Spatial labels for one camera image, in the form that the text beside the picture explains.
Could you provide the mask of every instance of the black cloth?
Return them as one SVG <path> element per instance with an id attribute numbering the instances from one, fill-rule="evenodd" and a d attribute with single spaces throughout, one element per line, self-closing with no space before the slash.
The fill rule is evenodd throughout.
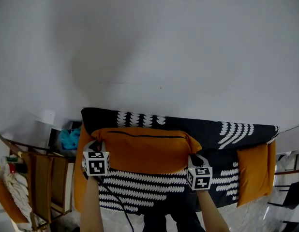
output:
<path id="1" fill-rule="evenodd" d="M 209 194 L 216 207 L 236 203 L 239 195 L 237 152 L 229 149 L 200 151 L 200 154 L 208 159 L 213 169 Z M 199 158 L 192 160 L 194 165 L 200 166 Z M 187 185 L 186 178 L 185 171 L 174 174 L 136 174 L 110 169 L 102 180 L 115 195 L 123 198 L 128 213 L 167 215 L 175 209 L 179 209 L 179 213 L 182 210 L 200 211 L 196 192 Z M 101 207 L 122 211 L 119 202 L 104 187 L 100 187 L 99 194 Z"/>
<path id="2" fill-rule="evenodd" d="M 177 224 L 178 232 L 205 232 L 202 228 L 196 212 L 181 211 L 172 212 L 171 217 Z M 144 215 L 143 232 L 166 232 L 166 219 L 161 214 Z"/>
<path id="3" fill-rule="evenodd" d="M 241 148 L 263 144 L 279 133 L 279 127 L 272 125 L 144 115 L 91 107 L 84 108 L 81 113 L 89 135 L 101 128 L 131 126 L 184 131 L 195 138 L 203 150 Z"/>

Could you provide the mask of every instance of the wooden chair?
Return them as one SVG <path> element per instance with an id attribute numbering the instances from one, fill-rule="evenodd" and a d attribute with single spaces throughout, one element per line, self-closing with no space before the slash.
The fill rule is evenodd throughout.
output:
<path id="1" fill-rule="evenodd" d="M 275 187 L 289 187 L 289 190 L 283 190 L 288 191 L 287 196 L 283 202 L 283 204 L 277 204 L 277 203 L 270 203 L 274 206 L 278 207 L 285 207 L 288 209 L 295 209 L 299 205 L 299 182 L 293 183 L 290 186 L 275 186 Z"/>
<path id="2" fill-rule="evenodd" d="M 71 185 L 75 159 L 57 154 L 53 149 L 6 139 L 1 134 L 0 140 L 10 149 L 10 154 L 22 158 L 27 166 L 27 173 L 23 175 L 28 182 L 32 229 L 34 231 L 45 229 L 54 220 L 71 212 Z M 51 209 L 57 211 L 59 215 L 52 217 Z M 35 215 L 42 218 L 45 223 L 37 225 Z"/>

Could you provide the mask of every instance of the white pattern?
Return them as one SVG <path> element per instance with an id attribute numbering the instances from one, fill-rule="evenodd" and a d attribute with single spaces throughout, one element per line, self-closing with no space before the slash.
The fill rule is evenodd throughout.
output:
<path id="1" fill-rule="evenodd" d="M 154 200 L 165 200 L 167 198 L 166 195 L 160 195 L 160 194 L 151 194 L 146 192 L 138 192 L 138 191 L 131 191 L 127 189 L 121 189 L 121 188 L 115 188 L 115 187 L 108 187 L 111 192 L 118 193 L 122 195 L 132 196 L 136 198 L 142 198 L 142 199 L 154 199 Z M 99 186 L 100 191 L 107 192 L 107 189 L 104 187 Z"/>
<path id="2" fill-rule="evenodd" d="M 126 180 L 118 180 L 114 178 L 108 178 L 104 180 L 106 184 L 112 184 L 116 186 L 123 186 L 123 187 L 130 187 L 135 189 L 147 190 L 147 191 L 157 191 L 157 192 L 184 192 L 184 187 L 176 187 L 176 186 L 153 186 L 153 185 L 146 185 L 132 181 Z"/>
<path id="3" fill-rule="evenodd" d="M 239 190 L 229 190 L 226 194 L 226 196 L 230 196 L 230 195 L 236 195 L 238 194 Z"/>
<path id="4" fill-rule="evenodd" d="M 235 175 L 227 178 L 214 178 L 212 179 L 212 184 L 223 184 L 223 183 L 231 183 L 233 181 L 239 180 L 239 175 Z"/>
<path id="5" fill-rule="evenodd" d="M 99 173 L 100 172 L 100 169 L 98 169 L 98 168 L 95 167 L 95 163 L 94 162 L 91 163 L 91 167 L 93 168 L 93 170 L 95 171 L 95 173 Z M 99 163 L 99 168 L 102 168 L 102 162 Z"/>
<path id="6" fill-rule="evenodd" d="M 101 206 L 106 206 L 106 207 L 112 207 L 112 208 L 116 208 L 116 209 L 122 209 L 122 206 L 118 203 L 109 203 L 109 202 L 100 202 Z M 132 207 L 132 206 L 128 206 L 128 205 L 124 205 L 125 210 L 129 210 L 129 211 L 133 211 L 136 212 L 138 211 L 137 207 Z"/>
<path id="7" fill-rule="evenodd" d="M 126 112 L 118 112 L 117 114 L 117 126 L 118 127 L 126 127 Z"/>
<path id="8" fill-rule="evenodd" d="M 218 149 L 223 149 L 228 144 L 230 144 L 232 141 L 236 140 L 239 137 L 239 135 L 241 134 L 241 131 L 242 131 L 242 124 L 238 124 L 238 129 L 237 129 L 236 134 L 234 134 L 234 136 L 231 139 L 229 139 L 227 142 L 225 142 L 224 144 L 222 144 Z"/>
<path id="9" fill-rule="evenodd" d="M 150 181 L 154 183 L 163 184 L 186 184 L 185 178 L 155 177 L 150 175 L 135 174 L 123 171 L 110 171 L 107 173 L 107 177 L 105 179 L 108 179 L 109 176 L 118 176 L 122 178 L 131 178 L 135 180 Z"/>
<path id="10" fill-rule="evenodd" d="M 246 136 L 247 132 L 248 132 L 248 124 L 244 124 L 244 130 L 243 130 L 242 135 L 237 140 L 233 141 L 232 143 L 236 144 L 238 141 L 243 139 Z"/>
<path id="11" fill-rule="evenodd" d="M 123 212 L 122 208 L 119 209 L 115 209 L 115 208 L 110 208 L 110 207 L 104 207 L 104 206 L 100 206 L 100 208 L 108 210 L 108 211 L 112 211 L 112 212 Z"/>
<path id="12" fill-rule="evenodd" d="M 237 173 L 239 173 L 239 169 L 238 168 L 231 169 L 231 170 L 222 170 L 221 171 L 221 176 L 235 175 Z"/>
<path id="13" fill-rule="evenodd" d="M 153 115 L 144 115 L 143 117 L 143 127 L 149 128 L 151 127 Z"/>
<path id="14" fill-rule="evenodd" d="M 188 174 L 188 183 L 189 183 L 190 185 L 193 184 L 193 176 L 192 176 L 190 173 Z"/>
<path id="15" fill-rule="evenodd" d="M 239 182 L 236 182 L 236 183 L 231 183 L 231 184 L 225 185 L 225 186 L 217 186 L 216 191 L 227 191 L 229 189 L 234 189 L 234 188 L 238 188 L 238 187 L 239 187 Z"/>
<path id="16" fill-rule="evenodd" d="M 176 172 L 176 173 L 170 173 L 170 174 L 163 174 L 163 175 L 174 175 L 174 174 L 177 174 L 177 175 L 186 175 L 186 170 L 181 170 L 179 172 Z"/>
<path id="17" fill-rule="evenodd" d="M 140 114 L 131 114 L 130 115 L 130 127 L 137 127 L 139 125 Z"/>
<path id="18" fill-rule="evenodd" d="M 160 125 L 165 124 L 165 116 L 157 116 L 156 122 Z"/>
<path id="19" fill-rule="evenodd" d="M 221 130 L 221 133 L 220 135 L 223 136 L 227 133 L 228 131 L 228 123 L 227 122 L 222 122 L 222 130 Z"/>
<path id="20" fill-rule="evenodd" d="M 227 141 L 235 132 L 236 129 L 236 124 L 235 123 L 230 123 L 230 129 L 226 137 L 224 137 L 221 141 L 219 141 L 219 144 L 222 144 L 223 142 Z"/>
<path id="21" fill-rule="evenodd" d="M 101 153 L 95 153 L 94 156 L 91 156 L 91 158 L 103 158 Z"/>
<path id="22" fill-rule="evenodd" d="M 113 195 L 108 195 L 108 194 L 99 194 L 99 199 L 118 201 L 118 199 L 115 198 Z M 123 203 L 130 203 L 130 204 L 138 205 L 138 206 L 150 206 L 150 207 L 154 206 L 154 202 L 136 200 L 136 199 L 130 199 L 130 198 L 123 198 L 123 197 L 119 197 L 119 199 Z"/>
<path id="23" fill-rule="evenodd" d="M 207 182 L 203 182 L 204 179 L 198 179 L 197 183 L 196 183 L 196 186 L 201 186 L 201 187 L 204 187 L 206 186 L 208 183 Z"/>
<path id="24" fill-rule="evenodd" d="M 267 144 L 269 145 L 269 144 L 272 144 L 273 142 L 274 142 L 274 140 L 276 139 L 276 137 L 279 135 L 279 131 L 275 134 L 275 136 L 270 140 L 270 141 L 268 141 L 267 142 Z"/>
<path id="25" fill-rule="evenodd" d="M 254 132 L 254 125 L 253 124 L 250 124 L 250 131 L 248 133 L 248 135 L 252 135 L 252 133 Z"/>

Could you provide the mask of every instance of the orange cushion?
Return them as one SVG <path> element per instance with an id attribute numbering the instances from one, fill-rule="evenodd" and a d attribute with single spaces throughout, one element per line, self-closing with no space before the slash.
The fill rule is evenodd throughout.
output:
<path id="1" fill-rule="evenodd" d="M 83 160 L 83 150 L 84 146 L 90 141 L 95 140 L 91 137 L 85 130 L 84 125 L 81 127 L 81 134 L 78 139 L 78 146 L 75 159 L 74 168 L 74 202 L 77 211 L 81 212 L 83 206 L 83 198 L 86 191 L 87 179 L 84 177 L 81 170 L 82 160 Z"/>
<path id="2" fill-rule="evenodd" d="M 237 152 L 240 172 L 239 207 L 271 194 L 275 170 L 275 143 Z"/>
<path id="3" fill-rule="evenodd" d="M 0 204 L 15 223 L 28 223 L 28 220 L 16 206 L 13 197 L 0 179 Z"/>
<path id="4" fill-rule="evenodd" d="M 104 142 L 110 167 L 143 174 L 170 174 L 187 167 L 188 156 L 201 145 L 179 130 L 141 127 L 103 128 L 91 134 Z"/>
<path id="5" fill-rule="evenodd" d="M 268 176 L 269 176 L 269 189 L 267 196 L 272 193 L 275 165 L 276 165 L 276 150 L 275 141 L 268 145 Z"/>

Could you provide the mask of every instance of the orange pillow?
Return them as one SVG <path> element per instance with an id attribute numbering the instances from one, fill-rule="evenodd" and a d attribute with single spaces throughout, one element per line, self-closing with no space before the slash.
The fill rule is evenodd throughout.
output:
<path id="1" fill-rule="evenodd" d="M 0 179 L 0 204 L 15 223 L 28 223 L 28 220 L 16 206 L 2 179 Z"/>
<path id="2" fill-rule="evenodd" d="M 91 134 L 104 141 L 110 167 L 143 174 L 170 174 L 187 167 L 188 156 L 201 145 L 180 130 L 141 127 L 103 128 Z"/>
<path id="3" fill-rule="evenodd" d="M 271 194 L 275 170 L 275 143 L 237 152 L 240 172 L 239 207 Z"/>
<path id="4" fill-rule="evenodd" d="M 268 175 L 269 175 L 269 189 L 267 196 L 272 193 L 275 165 L 276 165 L 276 151 L 275 151 L 275 141 L 268 145 Z"/>

